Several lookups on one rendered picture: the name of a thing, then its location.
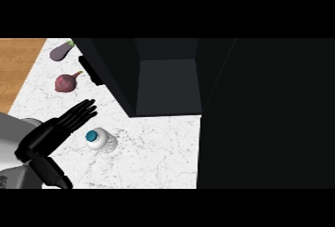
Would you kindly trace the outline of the purple eggplant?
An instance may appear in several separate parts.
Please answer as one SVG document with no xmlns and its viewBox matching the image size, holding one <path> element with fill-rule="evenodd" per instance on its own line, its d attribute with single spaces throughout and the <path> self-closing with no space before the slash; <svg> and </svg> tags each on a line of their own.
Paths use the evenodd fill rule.
<svg viewBox="0 0 335 227">
<path fill-rule="evenodd" d="M 50 52 L 50 59 L 53 61 L 62 61 L 69 50 L 75 47 L 72 41 L 66 41 L 60 46 L 57 46 Z"/>
</svg>

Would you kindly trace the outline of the dark grey open cabinet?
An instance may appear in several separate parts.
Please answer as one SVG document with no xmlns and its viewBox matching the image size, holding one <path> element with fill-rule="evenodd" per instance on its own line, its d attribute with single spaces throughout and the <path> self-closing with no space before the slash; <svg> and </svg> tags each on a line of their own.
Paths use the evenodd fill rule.
<svg viewBox="0 0 335 227">
<path fill-rule="evenodd" d="M 131 117 L 199 115 L 232 38 L 77 38 L 75 46 Z"/>
</svg>

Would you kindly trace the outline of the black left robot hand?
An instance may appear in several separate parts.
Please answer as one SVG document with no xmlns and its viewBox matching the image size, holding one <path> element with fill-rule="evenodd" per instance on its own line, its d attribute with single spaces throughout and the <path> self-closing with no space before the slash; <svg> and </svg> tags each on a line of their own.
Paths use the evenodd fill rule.
<svg viewBox="0 0 335 227">
<path fill-rule="evenodd" d="M 50 154 L 71 134 L 97 115 L 94 102 L 94 99 L 85 99 L 60 117 L 50 118 L 25 135 L 15 150 L 18 160 L 29 164 L 43 183 L 60 189 L 72 189 L 74 185 Z"/>
</svg>

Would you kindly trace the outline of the red onion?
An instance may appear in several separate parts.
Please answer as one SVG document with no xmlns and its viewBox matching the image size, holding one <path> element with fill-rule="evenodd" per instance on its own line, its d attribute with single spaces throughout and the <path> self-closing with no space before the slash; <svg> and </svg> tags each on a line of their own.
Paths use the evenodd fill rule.
<svg viewBox="0 0 335 227">
<path fill-rule="evenodd" d="M 77 76 L 81 74 L 81 71 L 78 71 L 74 74 L 62 74 L 57 76 L 54 81 L 54 90 L 57 92 L 71 92 L 75 90 L 77 86 Z"/>
</svg>

